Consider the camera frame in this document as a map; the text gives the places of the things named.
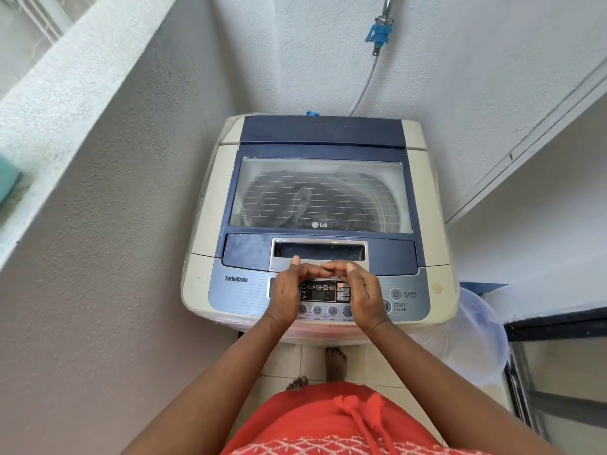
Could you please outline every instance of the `person's right arm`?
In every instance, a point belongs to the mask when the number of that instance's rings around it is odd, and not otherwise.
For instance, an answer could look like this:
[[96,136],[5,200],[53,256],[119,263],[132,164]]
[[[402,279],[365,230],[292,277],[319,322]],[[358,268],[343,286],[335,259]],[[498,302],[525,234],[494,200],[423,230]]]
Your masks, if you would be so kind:
[[323,264],[349,283],[356,324],[381,351],[452,448],[492,455],[562,455],[504,407],[392,323],[376,276],[352,262]]

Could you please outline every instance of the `forearm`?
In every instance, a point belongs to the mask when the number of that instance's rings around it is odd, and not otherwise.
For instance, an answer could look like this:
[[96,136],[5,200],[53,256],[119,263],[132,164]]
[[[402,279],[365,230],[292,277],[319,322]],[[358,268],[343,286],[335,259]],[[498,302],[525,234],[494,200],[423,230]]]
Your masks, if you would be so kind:
[[123,452],[216,454],[285,330],[263,316],[175,398]]
[[561,453],[392,322],[368,336],[449,446],[492,455]]

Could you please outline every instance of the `white embroidery pattern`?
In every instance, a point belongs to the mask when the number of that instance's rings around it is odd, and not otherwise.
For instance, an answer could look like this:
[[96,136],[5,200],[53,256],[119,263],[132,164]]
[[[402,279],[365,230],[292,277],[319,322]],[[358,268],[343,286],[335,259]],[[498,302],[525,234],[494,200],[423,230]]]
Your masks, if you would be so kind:
[[[411,442],[395,442],[394,447],[401,455],[483,455],[479,451],[456,450],[436,445],[432,448],[420,447]],[[388,454],[383,441],[379,439],[379,450]],[[235,450],[232,455],[370,455],[367,441],[360,436],[319,438],[302,437],[295,440],[278,439],[263,444],[249,444]]]

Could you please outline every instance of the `green sponge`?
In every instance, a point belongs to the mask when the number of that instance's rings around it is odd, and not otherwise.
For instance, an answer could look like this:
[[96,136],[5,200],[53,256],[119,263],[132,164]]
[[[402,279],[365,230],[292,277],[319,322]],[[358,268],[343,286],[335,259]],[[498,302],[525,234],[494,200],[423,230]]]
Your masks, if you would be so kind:
[[13,186],[19,179],[19,169],[17,169],[9,160],[3,155],[0,155],[0,204],[4,201]]

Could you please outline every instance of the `glass lid window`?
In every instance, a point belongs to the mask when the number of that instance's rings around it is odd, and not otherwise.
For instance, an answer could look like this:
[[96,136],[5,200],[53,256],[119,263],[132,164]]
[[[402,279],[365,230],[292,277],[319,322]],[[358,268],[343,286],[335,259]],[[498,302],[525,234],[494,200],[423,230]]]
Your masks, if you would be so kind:
[[244,158],[230,225],[411,233],[402,164]]

